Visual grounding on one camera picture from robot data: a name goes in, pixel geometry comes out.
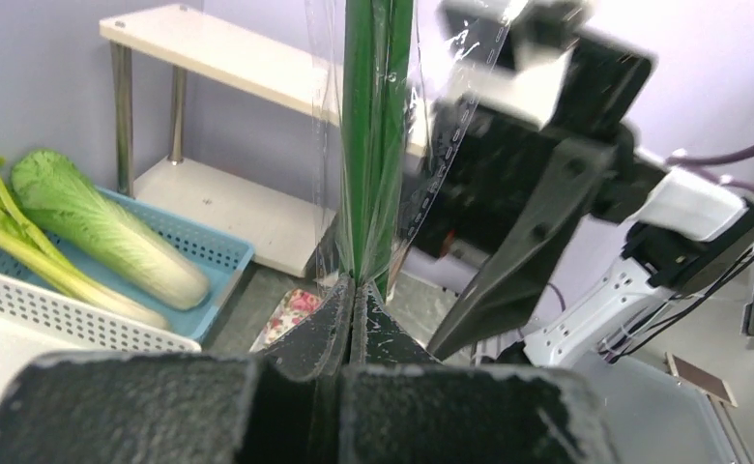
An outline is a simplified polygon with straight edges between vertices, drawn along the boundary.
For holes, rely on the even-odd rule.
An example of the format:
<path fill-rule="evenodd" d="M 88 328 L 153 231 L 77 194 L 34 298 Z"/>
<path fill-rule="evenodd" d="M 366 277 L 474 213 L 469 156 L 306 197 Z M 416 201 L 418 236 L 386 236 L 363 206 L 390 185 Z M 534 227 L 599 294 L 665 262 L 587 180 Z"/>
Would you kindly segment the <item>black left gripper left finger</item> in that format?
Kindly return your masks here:
<path fill-rule="evenodd" d="M 354 280 L 340 277 L 318 309 L 265 348 L 263 355 L 291 379 L 335 376 L 348 361 L 355 293 Z"/>

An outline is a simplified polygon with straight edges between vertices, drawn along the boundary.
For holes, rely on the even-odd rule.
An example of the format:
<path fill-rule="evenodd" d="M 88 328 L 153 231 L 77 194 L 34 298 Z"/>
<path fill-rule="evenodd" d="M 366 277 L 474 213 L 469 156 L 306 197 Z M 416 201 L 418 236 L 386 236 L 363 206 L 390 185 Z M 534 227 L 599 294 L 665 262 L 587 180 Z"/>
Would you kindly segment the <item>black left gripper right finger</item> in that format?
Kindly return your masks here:
<path fill-rule="evenodd" d="M 351 365 L 439 363 L 388 313 L 373 281 L 357 289 L 351 326 Z"/>

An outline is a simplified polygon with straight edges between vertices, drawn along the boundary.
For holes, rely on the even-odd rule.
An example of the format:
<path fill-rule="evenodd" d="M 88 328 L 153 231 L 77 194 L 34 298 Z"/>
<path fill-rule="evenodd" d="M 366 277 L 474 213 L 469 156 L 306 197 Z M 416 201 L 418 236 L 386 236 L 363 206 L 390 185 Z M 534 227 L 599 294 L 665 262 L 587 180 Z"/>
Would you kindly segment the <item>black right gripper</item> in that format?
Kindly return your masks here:
<path fill-rule="evenodd" d="M 636 158 L 623 118 L 653 65 L 581 35 L 545 128 L 478 106 L 411 245 L 434 258 L 456 241 L 497 252 L 432 335 L 432 356 L 444 360 L 528 323 L 580 219 L 589 212 L 622 222 L 645 202 L 663 175 Z"/>

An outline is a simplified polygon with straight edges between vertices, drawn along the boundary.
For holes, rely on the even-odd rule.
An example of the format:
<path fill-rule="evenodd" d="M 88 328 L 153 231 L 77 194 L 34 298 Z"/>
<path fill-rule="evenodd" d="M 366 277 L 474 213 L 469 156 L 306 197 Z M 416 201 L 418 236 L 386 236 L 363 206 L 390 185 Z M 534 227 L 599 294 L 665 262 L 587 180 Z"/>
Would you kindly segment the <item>green chives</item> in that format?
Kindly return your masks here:
<path fill-rule="evenodd" d="M 387 296 L 521 5 L 309 1 L 315 269 Z"/>

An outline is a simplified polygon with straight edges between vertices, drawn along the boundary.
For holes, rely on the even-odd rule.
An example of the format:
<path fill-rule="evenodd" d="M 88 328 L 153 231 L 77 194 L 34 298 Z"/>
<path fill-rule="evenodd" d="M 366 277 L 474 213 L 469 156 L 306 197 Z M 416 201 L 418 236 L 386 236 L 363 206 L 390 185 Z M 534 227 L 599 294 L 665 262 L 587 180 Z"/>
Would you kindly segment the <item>green napa cabbage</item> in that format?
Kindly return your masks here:
<path fill-rule="evenodd" d="M 17 162 L 10 184 L 24 215 L 107 269 L 179 311 L 202 304 L 210 280 L 125 207 L 106 197 L 65 155 L 36 150 Z"/>

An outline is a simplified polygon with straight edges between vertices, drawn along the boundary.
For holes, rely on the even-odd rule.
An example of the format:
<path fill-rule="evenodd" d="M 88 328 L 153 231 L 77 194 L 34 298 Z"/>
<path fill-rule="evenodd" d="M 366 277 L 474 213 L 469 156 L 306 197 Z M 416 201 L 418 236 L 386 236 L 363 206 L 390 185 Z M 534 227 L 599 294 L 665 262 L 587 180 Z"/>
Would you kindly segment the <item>green celery stalks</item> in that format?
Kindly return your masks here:
<path fill-rule="evenodd" d="M 0 248 L 65 296 L 158 329 L 169 328 L 162 315 L 88 277 L 71 263 L 18 208 L 1 175 Z"/>

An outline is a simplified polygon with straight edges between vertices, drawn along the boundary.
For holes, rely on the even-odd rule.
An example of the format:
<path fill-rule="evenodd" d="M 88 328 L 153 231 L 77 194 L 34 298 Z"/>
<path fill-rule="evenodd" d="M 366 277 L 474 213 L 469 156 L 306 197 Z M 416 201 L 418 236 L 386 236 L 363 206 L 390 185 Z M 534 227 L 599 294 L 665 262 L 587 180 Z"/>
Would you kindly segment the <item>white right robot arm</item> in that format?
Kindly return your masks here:
<path fill-rule="evenodd" d="M 606 275 L 578 304 L 528 334 L 522 359 L 570 366 L 636 317 L 719 280 L 754 239 L 754 202 L 643 157 L 624 115 L 653 59 L 585 34 L 559 53 L 557 108 L 544 128 L 466 91 L 435 107 L 431 181 L 416 236 L 425 253 L 459 242 L 485 254 L 427 344 L 445 359 L 531 318 L 579 222 L 631 226 Z"/>

